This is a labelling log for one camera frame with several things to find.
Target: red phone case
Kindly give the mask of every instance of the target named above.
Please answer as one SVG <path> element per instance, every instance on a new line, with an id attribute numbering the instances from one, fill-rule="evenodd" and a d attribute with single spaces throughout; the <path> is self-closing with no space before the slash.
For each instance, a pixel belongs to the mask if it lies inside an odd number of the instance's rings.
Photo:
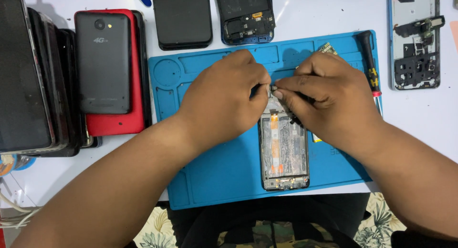
<path id="1" fill-rule="evenodd" d="M 87 114 L 88 132 L 92 136 L 105 136 L 116 134 L 137 134 L 145 129 L 143 120 L 143 107 L 141 103 L 140 70 L 138 64 L 137 40 L 135 36 L 135 17 L 128 9 L 89 10 L 80 12 L 92 13 L 119 13 L 125 14 L 130 19 L 131 30 L 131 106 L 132 110 L 123 115 Z"/>

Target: white desk surface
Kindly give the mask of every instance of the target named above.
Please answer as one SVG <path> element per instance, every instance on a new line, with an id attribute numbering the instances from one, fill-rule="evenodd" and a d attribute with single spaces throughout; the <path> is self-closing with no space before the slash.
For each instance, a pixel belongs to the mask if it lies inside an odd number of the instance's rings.
<path id="1" fill-rule="evenodd" d="M 388 0 L 273 0 L 277 28 L 273 41 L 293 40 L 327 34 L 373 29 L 377 34 L 378 58 L 385 120 L 414 135 L 454 161 L 458 161 L 458 53 L 449 22 L 458 20 L 452 0 L 441 0 L 446 25 L 441 29 L 442 83 L 434 90 L 392 91 L 389 84 Z M 26 0 L 28 6 L 48 15 L 59 28 L 74 29 L 76 11 L 128 8 L 140 10 L 146 19 L 148 55 L 162 56 L 197 50 L 164 52 L 157 46 L 153 8 L 139 0 Z M 225 48 L 220 40 L 219 13 L 210 0 L 213 42 L 206 49 Z M 62 187 L 89 165 L 123 144 L 133 135 L 104 137 L 100 148 L 83 150 L 73 158 L 37 159 L 23 171 L 3 178 L 3 194 L 21 206 L 43 206 Z M 370 192 L 374 183 L 361 183 L 304 192 L 301 194 Z M 167 200 L 167 192 L 161 200 Z"/>

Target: black screwdriver handle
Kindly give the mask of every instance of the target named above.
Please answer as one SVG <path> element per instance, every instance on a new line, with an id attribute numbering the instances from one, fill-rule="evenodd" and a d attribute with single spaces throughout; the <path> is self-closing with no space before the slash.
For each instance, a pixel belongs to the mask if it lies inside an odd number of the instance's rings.
<path id="1" fill-rule="evenodd" d="M 370 46 L 371 36 L 371 31 L 364 31 L 359 33 L 356 37 L 358 38 L 359 42 L 361 43 L 361 47 L 363 48 L 364 59 L 366 61 L 367 69 L 369 70 L 370 89 L 372 90 L 373 96 L 378 97 L 381 95 L 381 91 L 378 81 L 378 74 L 375 70 L 374 57 L 372 57 L 372 47 Z"/>

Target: hand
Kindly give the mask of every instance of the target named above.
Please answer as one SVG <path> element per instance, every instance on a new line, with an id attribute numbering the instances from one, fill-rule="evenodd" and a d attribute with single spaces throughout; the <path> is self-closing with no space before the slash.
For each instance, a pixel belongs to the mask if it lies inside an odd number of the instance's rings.
<path id="1" fill-rule="evenodd" d="M 274 95 L 285 101 L 304 126 L 352 156 L 376 149 L 384 121 L 378 114 L 363 72 L 339 56 L 315 52 L 294 76 L 275 82 Z M 301 92 L 313 99 L 302 99 Z"/>
<path id="2" fill-rule="evenodd" d="M 203 152 L 253 127 L 267 105 L 266 68 L 248 50 L 232 52 L 202 71 L 186 91 L 176 116 Z M 250 98 L 251 89 L 261 84 Z"/>

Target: fingernail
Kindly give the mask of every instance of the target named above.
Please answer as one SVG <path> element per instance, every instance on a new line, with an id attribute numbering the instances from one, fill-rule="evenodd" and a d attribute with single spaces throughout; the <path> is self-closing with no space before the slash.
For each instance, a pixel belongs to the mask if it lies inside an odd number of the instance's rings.
<path id="1" fill-rule="evenodd" d="M 277 97 L 277 99 L 283 99 L 283 93 L 279 91 L 274 91 L 273 96 Z"/>

